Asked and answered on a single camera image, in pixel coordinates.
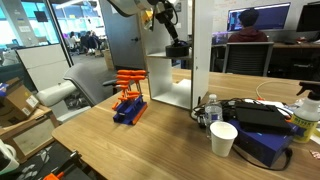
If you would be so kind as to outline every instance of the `shelf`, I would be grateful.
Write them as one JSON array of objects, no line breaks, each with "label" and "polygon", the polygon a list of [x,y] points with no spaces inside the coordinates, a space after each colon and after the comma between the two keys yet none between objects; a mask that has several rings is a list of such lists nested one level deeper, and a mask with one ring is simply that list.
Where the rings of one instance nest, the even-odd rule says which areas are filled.
[{"label": "shelf", "polygon": [[188,56],[182,57],[168,57],[166,56],[166,52],[152,53],[147,55],[148,58],[161,58],[161,59],[179,59],[179,60],[192,60],[192,51],[189,51]]},{"label": "shelf", "polygon": [[191,80],[183,79],[178,84],[174,83],[169,91],[154,96],[153,99],[185,109],[190,109]]}]

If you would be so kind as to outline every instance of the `white paper cup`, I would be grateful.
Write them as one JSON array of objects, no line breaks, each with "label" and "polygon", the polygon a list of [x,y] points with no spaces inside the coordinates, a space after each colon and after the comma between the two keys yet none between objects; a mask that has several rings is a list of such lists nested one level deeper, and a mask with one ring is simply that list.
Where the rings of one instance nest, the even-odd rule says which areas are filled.
[{"label": "white paper cup", "polygon": [[237,129],[226,122],[214,122],[210,125],[210,130],[212,151],[218,156],[227,157],[238,136]]}]

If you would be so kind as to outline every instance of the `plastic bottle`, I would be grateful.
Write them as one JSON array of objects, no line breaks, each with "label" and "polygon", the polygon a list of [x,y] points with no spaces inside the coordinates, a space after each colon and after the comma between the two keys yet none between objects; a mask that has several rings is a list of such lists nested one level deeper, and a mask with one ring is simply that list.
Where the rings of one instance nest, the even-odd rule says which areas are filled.
[{"label": "plastic bottle", "polygon": [[217,101],[217,95],[210,94],[209,100],[204,108],[206,134],[207,138],[211,139],[210,125],[216,121],[223,121],[222,106],[221,103]]},{"label": "plastic bottle", "polygon": [[298,143],[307,143],[320,120],[318,113],[320,83],[300,82],[300,86],[302,86],[302,89],[297,95],[302,94],[305,90],[310,90],[310,93],[303,104],[294,111],[292,123],[299,128],[293,140]]}]

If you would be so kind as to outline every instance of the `monitor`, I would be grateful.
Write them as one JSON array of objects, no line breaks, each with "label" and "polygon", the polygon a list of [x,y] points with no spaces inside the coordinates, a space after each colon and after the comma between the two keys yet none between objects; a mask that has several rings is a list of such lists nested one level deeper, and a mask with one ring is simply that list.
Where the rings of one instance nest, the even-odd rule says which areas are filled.
[{"label": "monitor", "polygon": [[297,32],[320,31],[320,4],[305,5],[298,21]]},{"label": "monitor", "polygon": [[48,22],[47,15],[44,11],[34,11],[34,15],[38,22]]},{"label": "monitor", "polygon": [[[254,25],[255,29],[283,29],[291,3],[273,4],[251,7],[259,11],[259,17]],[[241,12],[249,8],[229,10],[227,31],[241,30],[238,19]]]}]

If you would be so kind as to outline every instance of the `white wall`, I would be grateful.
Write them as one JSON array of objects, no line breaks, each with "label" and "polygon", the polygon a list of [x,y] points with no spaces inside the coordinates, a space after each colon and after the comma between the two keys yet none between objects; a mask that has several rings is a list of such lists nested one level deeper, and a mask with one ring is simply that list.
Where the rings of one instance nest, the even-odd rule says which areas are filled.
[{"label": "white wall", "polygon": [[284,30],[296,30],[303,5],[306,5],[309,2],[315,2],[315,0],[214,0],[214,6],[212,7],[214,13],[213,32],[226,31],[228,11],[230,9],[241,9],[286,2],[291,2],[291,6]]}]

